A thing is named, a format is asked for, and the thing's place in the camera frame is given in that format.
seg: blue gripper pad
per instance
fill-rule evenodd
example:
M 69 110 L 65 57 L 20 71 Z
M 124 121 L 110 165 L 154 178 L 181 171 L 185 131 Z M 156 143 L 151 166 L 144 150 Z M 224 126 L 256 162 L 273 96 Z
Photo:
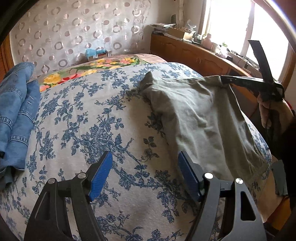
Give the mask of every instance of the blue gripper pad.
M 203 173 L 200 173 L 201 167 L 198 164 L 193 163 L 188 154 L 182 151 L 178 156 L 178 165 L 187 184 L 190 196 L 195 201 L 200 202 L 202 200 L 204 190 L 203 184 L 200 183 L 201 179 L 198 180 L 196 175 L 199 175 L 200 178 L 202 178 Z
M 91 190 L 89 192 L 89 199 L 91 202 L 100 195 L 103 185 L 105 184 L 105 181 L 112 168 L 112 161 L 112 153 L 109 152 L 94 175 L 91 181 Z

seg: stack of books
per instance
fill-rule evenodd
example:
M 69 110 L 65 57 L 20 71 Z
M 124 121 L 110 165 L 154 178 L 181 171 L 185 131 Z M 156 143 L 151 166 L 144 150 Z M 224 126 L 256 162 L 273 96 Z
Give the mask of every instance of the stack of books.
M 153 34 L 158 34 L 158 35 L 164 35 L 167 33 L 169 28 L 174 27 L 176 24 L 175 23 L 170 23 L 170 24 L 165 24 L 165 23 L 155 23 L 151 24 L 152 27 L 154 27 L 154 30 L 152 31 Z

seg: human hand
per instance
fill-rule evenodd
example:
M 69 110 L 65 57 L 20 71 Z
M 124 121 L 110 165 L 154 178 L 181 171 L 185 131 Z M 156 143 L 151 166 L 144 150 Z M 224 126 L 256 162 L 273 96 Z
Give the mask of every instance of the human hand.
M 279 113 L 279 121 L 281 124 L 281 134 L 289 127 L 290 123 L 293 120 L 293 113 L 288 106 L 288 104 L 282 100 L 279 102 L 276 101 L 262 101 L 260 95 L 258 95 L 257 101 L 259 103 L 259 110 L 261 115 L 261 122 L 263 127 L 271 127 L 271 120 L 268 119 L 269 108 L 271 110 L 276 110 Z

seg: orange fabric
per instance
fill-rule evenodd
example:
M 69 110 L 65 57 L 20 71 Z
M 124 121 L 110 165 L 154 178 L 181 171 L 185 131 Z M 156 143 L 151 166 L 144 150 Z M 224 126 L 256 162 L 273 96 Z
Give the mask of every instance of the orange fabric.
M 289 198 L 283 198 L 282 202 L 268 218 L 267 222 L 271 223 L 275 229 L 281 230 L 290 215 L 290 200 Z

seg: floral bedsheet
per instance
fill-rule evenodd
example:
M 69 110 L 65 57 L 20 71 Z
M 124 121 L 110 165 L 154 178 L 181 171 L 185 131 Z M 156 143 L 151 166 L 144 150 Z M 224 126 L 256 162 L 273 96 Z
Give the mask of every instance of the floral bedsheet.
M 119 55 L 114 57 L 102 58 L 85 64 L 76 65 L 71 68 L 63 69 L 52 73 L 39 80 L 40 92 L 53 86 L 73 80 L 81 76 L 97 73 L 106 69 L 115 69 L 138 64 L 165 63 L 166 61 L 152 54 Z
M 138 93 L 138 82 L 152 71 L 167 78 L 200 77 L 177 63 L 143 64 L 83 75 L 41 93 L 26 169 L 0 192 L 0 214 L 22 240 L 33 206 L 51 177 L 72 179 L 98 161 L 105 150 L 113 165 L 102 192 L 92 202 L 108 240 L 183 241 L 199 206 L 184 190 L 170 161 L 159 116 Z M 265 159 L 266 143 L 246 118 Z M 250 187 L 253 194 L 264 185 Z M 71 199 L 70 226 L 80 240 Z M 220 230 L 217 218 L 213 238 Z

